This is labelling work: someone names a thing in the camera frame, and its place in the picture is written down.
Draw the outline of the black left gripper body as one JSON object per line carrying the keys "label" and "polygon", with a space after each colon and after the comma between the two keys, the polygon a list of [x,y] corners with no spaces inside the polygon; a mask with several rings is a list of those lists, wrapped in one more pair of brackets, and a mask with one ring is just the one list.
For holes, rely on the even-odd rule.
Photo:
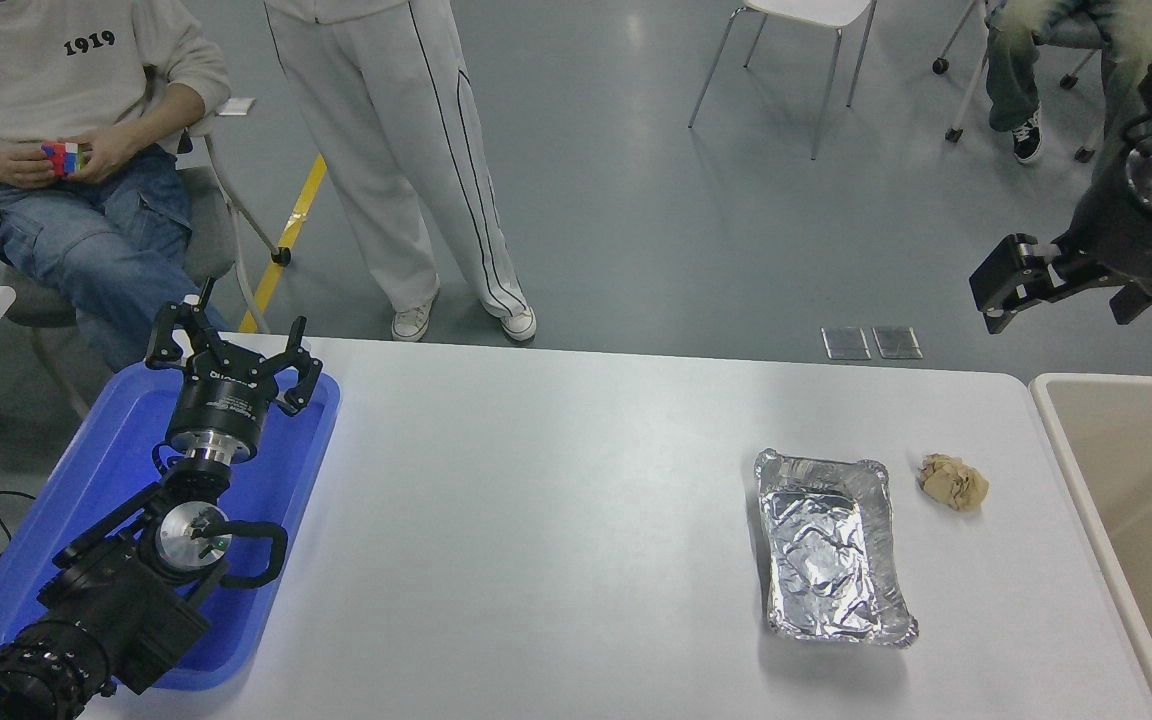
{"label": "black left gripper body", "polygon": [[185,445],[189,435],[214,432],[257,445],[270,406],[278,396],[274,377],[238,369],[233,378],[209,365],[182,369],[183,386],[168,424],[168,442]]}

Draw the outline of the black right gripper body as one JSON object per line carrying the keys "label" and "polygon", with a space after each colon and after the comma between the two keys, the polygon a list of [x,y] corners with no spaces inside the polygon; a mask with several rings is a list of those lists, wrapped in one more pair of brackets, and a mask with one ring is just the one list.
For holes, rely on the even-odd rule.
{"label": "black right gripper body", "polygon": [[1152,293],[1152,165],[1097,174],[1064,232],[1064,283]]}

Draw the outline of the person's left hand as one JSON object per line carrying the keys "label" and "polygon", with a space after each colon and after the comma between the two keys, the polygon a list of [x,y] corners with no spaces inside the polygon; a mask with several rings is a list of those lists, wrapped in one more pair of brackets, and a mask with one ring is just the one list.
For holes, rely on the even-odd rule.
{"label": "person's left hand", "polygon": [[81,169],[71,172],[67,179],[88,184],[100,184],[113,179],[134,156],[146,147],[132,124],[92,129],[90,132],[68,138],[67,142],[88,149],[86,164]]}

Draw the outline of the person's right hand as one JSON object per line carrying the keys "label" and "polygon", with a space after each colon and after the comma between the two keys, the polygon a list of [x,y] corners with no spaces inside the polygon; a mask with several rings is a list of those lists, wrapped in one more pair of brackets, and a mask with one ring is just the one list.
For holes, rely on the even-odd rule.
{"label": "person's right hand", "polygon": [[56,181],[52,159],[41,146],[24,143],[0,151],[0,184],[38,190]]}

